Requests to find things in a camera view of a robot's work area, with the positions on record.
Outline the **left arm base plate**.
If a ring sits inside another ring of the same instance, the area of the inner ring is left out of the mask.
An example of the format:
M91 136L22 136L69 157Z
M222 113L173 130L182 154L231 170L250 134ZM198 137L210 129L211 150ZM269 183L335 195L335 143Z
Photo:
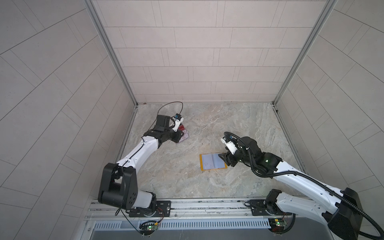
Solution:
M156 201L149 208L133 208L129 212L130 218L162 218L169 217L171 201Z

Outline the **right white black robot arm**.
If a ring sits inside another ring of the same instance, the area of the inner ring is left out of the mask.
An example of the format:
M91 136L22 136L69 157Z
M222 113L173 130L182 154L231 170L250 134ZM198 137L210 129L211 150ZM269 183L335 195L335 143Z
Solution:
M280 181L307 199L290 197L280 190L271 190L265 205L271 214L276 211L301 215L320 222L333 234L343 240L356 240L359 237L363 215L358 193L350 188L341 190L324 184L297 170L282 158L262 152L257 142L250 137L238 137L225 132L221 139L227 152L219 157L231 167L243 163L260 178Z

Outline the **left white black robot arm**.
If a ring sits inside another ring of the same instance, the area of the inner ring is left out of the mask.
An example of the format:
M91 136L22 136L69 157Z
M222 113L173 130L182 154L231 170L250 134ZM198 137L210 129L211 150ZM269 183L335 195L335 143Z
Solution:
M164 142L178 143L183 131L179 129L184 118L157 115L155 125L146 131L139 144L117 163L108 163L102 173L98 202L122 210L142 209L152 214L156 211L156 194L138 189L137 175L146 160Z

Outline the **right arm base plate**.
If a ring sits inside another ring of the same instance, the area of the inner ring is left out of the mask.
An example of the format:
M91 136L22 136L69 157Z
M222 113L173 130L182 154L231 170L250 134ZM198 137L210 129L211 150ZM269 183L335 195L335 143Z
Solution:
M267 204L265 200L249 200L244 203L251 209L252 216L291 216L292 213L282 212L276 204Z

